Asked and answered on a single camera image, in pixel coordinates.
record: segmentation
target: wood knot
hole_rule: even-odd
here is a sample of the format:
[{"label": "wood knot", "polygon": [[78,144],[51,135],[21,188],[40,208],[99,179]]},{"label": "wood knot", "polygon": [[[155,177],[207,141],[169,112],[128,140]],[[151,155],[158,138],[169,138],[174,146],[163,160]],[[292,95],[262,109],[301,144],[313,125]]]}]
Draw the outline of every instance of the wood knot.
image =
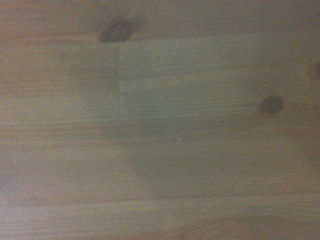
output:
[{"label": "wood knot", "polygon": [[124,42],[134,32],[134,25],[129,19],[112,21],[100,34],[100,43]]},{"label": "wood knot", "polygon": [[285,104],[281,97],[271,95],[262,100],[260,107],[267,114],[275,114],[284,108]]},{"label": "wood knot", "polygon": [[309,63],[307,74],[313,80],[320,80],[320,57]]}]

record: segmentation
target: wooden surface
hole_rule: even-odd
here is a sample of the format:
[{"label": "wooden surface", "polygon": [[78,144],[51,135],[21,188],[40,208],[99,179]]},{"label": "wooden surface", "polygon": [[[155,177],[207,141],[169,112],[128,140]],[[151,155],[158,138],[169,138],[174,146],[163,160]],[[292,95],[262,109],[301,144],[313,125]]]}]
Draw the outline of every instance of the wooden surface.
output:
[{"label": "wooden surface", "polygon": [[1,3],[0,239],[320,239],[316,2],[195,3]]}]

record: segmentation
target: wooden tabletop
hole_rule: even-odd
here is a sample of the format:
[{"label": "wooden tabletop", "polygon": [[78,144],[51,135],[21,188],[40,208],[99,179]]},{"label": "wooden tabletop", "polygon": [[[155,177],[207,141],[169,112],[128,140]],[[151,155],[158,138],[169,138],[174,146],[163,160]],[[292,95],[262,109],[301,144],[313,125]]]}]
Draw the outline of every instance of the wooden tabletop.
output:
[{"label": "wooden tabletop", "polygon": [[3,1],[0,239],[320,239],[319,11]]}]

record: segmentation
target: wood grain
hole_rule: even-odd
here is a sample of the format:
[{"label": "wood grain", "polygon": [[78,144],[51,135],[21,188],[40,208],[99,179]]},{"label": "wood grain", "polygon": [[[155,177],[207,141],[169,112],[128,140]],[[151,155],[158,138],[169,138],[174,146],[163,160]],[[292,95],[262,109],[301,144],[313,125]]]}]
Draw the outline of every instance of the wood grain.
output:
[{"label": "wood grain", "polygon": [[[319,239],[315,3],[90,3],[0,7],[0,239]],[[135,41],[95,41],[141,9]]]}]

